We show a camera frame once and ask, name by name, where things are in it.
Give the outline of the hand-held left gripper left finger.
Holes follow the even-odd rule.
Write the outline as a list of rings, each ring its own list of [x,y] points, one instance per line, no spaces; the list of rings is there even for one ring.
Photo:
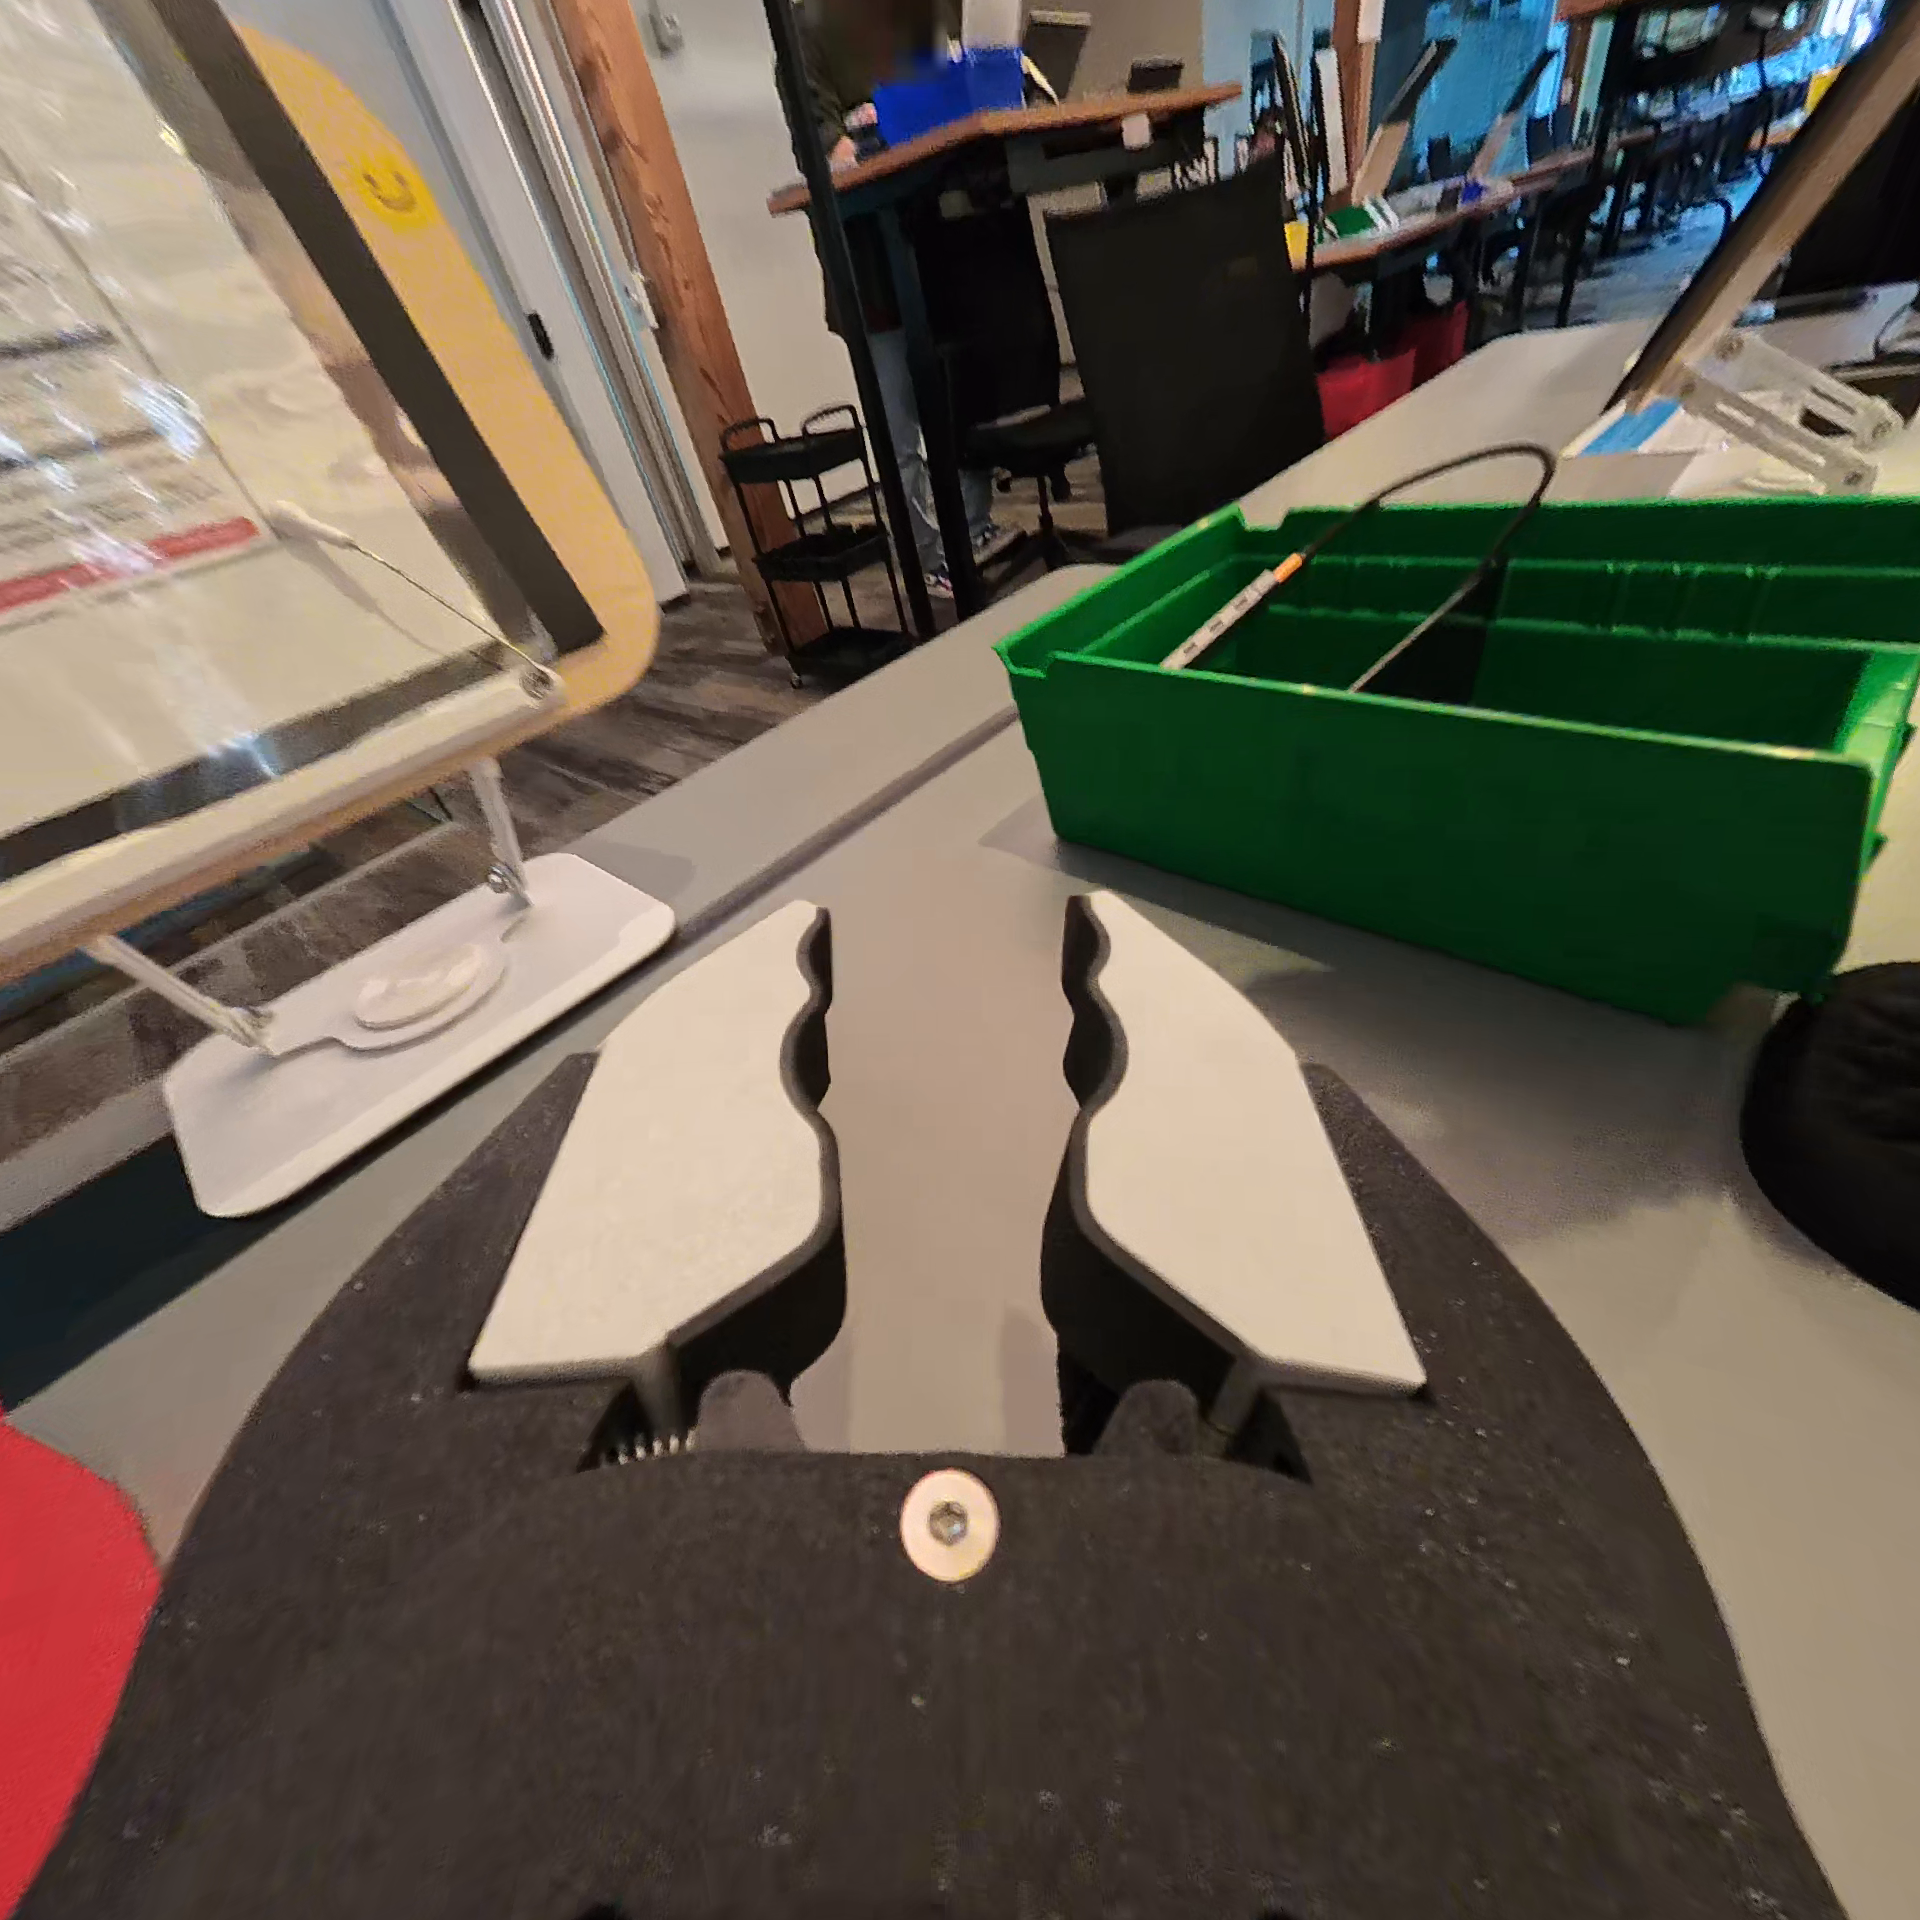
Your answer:
[[[471,1347],[479,1386],[622,1382],[688,1434],[732,1372],[794,1383],[848,1305],[833,920],[795,902],[712,948],[596,1050]]]

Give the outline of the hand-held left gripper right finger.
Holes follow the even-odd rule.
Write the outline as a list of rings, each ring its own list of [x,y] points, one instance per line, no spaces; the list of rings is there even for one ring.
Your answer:
[[[1280,1394],[1412,1402],[1404,1311],[1305,1068],[1210,964],[1119,895],[1063,913],[1075,1100],[1041,1302],[1068,1434],[1179,1386],[1214,1434]]]

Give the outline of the green plastic bin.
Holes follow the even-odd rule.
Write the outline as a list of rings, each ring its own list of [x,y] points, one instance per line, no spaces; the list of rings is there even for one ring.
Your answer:
[[[1819,991],[1913,739],[1916,499],[1514,515],[1227,510],[1026,625],[1051,828],[1671,1024]]]

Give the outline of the red plastic bin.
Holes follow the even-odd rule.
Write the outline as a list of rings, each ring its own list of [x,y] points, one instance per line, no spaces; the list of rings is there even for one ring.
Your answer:
[[[2,1422],[2,1915],[91,1775],[158,1590],[134,1502]]]
[[[1339,353],[1316,376],[1323,441],[1353,433],[1395,402],[1416,394],[1465,354],[1472,303],[1430,307],[1411,315],[1391,353]]]

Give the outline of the black flat panel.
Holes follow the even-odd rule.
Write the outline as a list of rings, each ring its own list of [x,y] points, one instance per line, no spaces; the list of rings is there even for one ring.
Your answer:
[[[4,1231],[4,1378],[40,1367],[44,1354],[203,1227],[176,1144],[163,1138]]]

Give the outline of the black mesh office chair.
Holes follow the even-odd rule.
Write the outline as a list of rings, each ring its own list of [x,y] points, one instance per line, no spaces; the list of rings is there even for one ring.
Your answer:
[[[1231,507],[1326,444],[1288,219],[1274,159],[1044,218],[1113,553]]]
[[[1096,430],[1088,404],[1065,396],[1060,332],[1032,225],[960,271],[935,346],[962,467],[1039,491],[1039,531],[1018,535],[1008,561],[1068,566],[1073,551],[1051,506],[1068,494],[1068,467],[1090,455]]]

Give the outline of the row of background desks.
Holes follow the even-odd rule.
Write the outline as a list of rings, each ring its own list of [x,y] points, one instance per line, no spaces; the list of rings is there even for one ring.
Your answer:
[[[1319,212],[1314,225],[1288,225],[1288,256],[1304,283],[1335,276],[1375,289],[1372,324],[1393,329],[1395,307],[1383,287],[1444,259],[1455,272],[1455,303],[1471,310],[1468,347],[1476,347],[1490,339],[1483,327],[1488,314],[1480,305],[1483,271],[1514,254],[1504,329],[1521,332],[1529,290],[1543,279],[1543,256],[1556,251],[1555,324],[1569,324],[1582,267],[1616,244],[1638,187],[1643,187],[1643,207],[1656,209],[1658,183],[1680,159],[1699,161],[1694,182],[1714,185],[1721,159],[1764,156],[1798,134],[1791,114],[1770,114],[1779,90],[1774,80],[1762,80],[1747,106],[1710,114],[1671,112],[1638,126],[1623,121],[1632,104],[1678,94],[1743,67],[1774,70],[1812,38],[1826,6],[1707,6],[1702,10],[1706,27],[1675,43],[1673,20],[1684,11],[1678,6],[1559,6],[1570,35],[1586,35],[1585,48],[1594,48],[1600,26],[1610,30],[1600,56],[1588,59],[1598,75],[1588,137],[1486,183],[1475,200],[1465,182],[1444,183],[1456,193],[1447,209],[1395,212],[1382,202],[1372,212],[1335,209]]]

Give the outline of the wooden standing desk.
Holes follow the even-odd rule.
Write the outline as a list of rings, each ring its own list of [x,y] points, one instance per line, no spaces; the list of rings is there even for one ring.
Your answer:
[[[945,298],[987,244],[1032,225],[1032,202],[1097,187],[1104,202],[1135,196],[1139,179],[1207,156],[1207,114],[1241,86],[1119,92],[1086,102],[978,112],[968,121],[878,152],[833,172],[833,210],[843,238],[876,233],[888,300],[898,315],[906,368],[924,436],[929,489],[943,527],[953,611],[978,614],[992,598],[982,566],[962,550],[970,531],[953,448],[945,364],[935,323]]]

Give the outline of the blue plastic bin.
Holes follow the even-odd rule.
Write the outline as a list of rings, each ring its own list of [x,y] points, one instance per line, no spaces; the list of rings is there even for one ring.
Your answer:
[[[1025,63],[1016,43],[960,46],[916,57],[873,88],[881,140],[898,148],[978,112],[1025,107]]]

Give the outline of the wooden post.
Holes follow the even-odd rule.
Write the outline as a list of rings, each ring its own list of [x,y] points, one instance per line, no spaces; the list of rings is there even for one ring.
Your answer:
[[[779,546],[795,535],[779,491],[734,491],[723,463],[726,430],[755,422],[760,407],[740,366],[639,11],[628,3],[555,3],[554,11],[657,314],[667,382],[728,532],[728,551],[761,635],[770,650],[788,657],[822,641],[826,620],[812,590],[769,586],[760,575],[761,546]]]

